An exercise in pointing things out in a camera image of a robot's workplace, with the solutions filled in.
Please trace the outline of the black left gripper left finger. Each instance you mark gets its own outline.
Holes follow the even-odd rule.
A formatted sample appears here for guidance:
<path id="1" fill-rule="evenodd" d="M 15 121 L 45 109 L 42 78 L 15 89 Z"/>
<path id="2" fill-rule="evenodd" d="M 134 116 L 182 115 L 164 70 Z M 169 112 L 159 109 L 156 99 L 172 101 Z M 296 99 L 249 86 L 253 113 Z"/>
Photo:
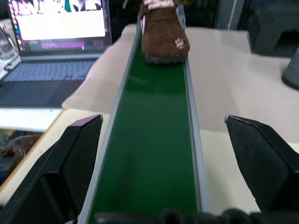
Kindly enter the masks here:
<path id="1" fill-rule="evenodd" d="M 93 174 L 102 123 L 102 115 L 93 115 L 69 125 L 0 210 L 0 224 L 65 224 L 77 219 Z"/>

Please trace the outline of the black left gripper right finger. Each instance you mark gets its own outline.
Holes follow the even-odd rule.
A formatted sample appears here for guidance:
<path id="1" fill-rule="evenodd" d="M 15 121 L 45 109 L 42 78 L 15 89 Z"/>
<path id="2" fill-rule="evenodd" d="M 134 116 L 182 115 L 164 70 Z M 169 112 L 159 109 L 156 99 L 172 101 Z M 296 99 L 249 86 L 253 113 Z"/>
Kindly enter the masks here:
<path id="1" fill-rule="evenodd" d="M 269 125 L 225 118 L 239 170 L 260 211 L 299 212 L 299 153 Z"/>

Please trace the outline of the beige table cloth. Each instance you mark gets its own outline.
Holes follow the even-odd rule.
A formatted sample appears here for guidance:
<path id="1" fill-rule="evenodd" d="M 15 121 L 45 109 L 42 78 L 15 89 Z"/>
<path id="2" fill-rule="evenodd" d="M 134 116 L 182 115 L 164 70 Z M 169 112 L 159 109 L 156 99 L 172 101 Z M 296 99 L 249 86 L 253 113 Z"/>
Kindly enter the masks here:
<path id="1" fill-rule="evenodd" d="M 111 112 L 135 33 L 134 24 L 123 29 L 63 108 Z M 270 125 L 299 144 L 299 91 L 281 81 L 288 59 L 252 54 L 245 31 L 188 27 L 186 34 L 201 129 L 225 132 L 224 117 L 231 114 Z"/>

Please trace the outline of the grey round base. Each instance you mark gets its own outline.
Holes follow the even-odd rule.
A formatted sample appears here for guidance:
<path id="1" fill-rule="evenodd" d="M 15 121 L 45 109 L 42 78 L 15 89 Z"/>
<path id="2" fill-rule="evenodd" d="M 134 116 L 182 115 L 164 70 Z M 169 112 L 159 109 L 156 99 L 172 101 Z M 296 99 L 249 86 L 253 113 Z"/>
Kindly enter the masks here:
<path id="1" fill-rule="evenodd" d="M 299 47 L 283 72 L 281 79 L 287 86 L 299 91 Z"/>

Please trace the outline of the green conveyor belt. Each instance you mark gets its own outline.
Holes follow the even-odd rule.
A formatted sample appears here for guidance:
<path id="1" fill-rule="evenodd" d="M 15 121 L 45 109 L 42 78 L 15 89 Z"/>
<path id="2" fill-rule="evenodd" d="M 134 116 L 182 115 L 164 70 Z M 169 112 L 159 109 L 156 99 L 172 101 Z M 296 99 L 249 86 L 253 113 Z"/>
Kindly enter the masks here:
<path id="1" fill-rule="evenodd" d="M 210 209 L 191 69 L 146 64 L 137 27 L 78 224 L 168 207 Z"/>

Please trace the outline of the open grey laptop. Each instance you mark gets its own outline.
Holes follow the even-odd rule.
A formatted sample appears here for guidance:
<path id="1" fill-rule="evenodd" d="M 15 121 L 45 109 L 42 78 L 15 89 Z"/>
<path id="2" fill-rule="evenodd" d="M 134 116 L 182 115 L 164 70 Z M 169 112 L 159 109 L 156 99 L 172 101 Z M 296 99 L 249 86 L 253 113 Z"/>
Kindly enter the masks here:
<path id="1" fill-rule="evenodd" d="M 112 44 L 109 0 L 6 0 L 20 62 L 0 107 L 60 108 Z"/>

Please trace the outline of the dark grey plastic stool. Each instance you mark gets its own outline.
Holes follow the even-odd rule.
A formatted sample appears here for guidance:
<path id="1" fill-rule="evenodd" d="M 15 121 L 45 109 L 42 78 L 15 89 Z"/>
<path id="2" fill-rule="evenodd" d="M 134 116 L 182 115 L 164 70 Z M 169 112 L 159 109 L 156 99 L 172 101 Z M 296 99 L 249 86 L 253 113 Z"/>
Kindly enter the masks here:
<path id="1" fill-rule="evenodd" d="M 248 21 L 248 33 L 253 53 L 292 57 L 299 47 L 299 0 L 256 7 Z"/>

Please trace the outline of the clear plastic container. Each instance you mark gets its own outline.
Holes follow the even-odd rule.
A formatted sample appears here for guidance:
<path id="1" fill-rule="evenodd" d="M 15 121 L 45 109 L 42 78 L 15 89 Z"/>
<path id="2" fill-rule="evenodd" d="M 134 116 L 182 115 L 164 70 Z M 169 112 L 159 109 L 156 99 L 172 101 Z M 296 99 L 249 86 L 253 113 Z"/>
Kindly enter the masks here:
<path id="1" fill-rule="evenodd" d="M 19 62 L 12 23 L 9 19 L 0 20 L 0 80 Z"/>

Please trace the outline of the brown suede shoe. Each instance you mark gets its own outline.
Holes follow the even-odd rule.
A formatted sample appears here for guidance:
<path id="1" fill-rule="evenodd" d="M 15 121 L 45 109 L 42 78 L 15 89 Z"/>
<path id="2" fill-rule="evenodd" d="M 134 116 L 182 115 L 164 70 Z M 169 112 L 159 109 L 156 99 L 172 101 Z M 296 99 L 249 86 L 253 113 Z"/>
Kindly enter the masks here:
<path id="1" fill-rule="evenodd" d="M 142 0 L 138 18 L 147 63 L 180 63 L 188 58 L 190 44 L 175 0 Z"/>

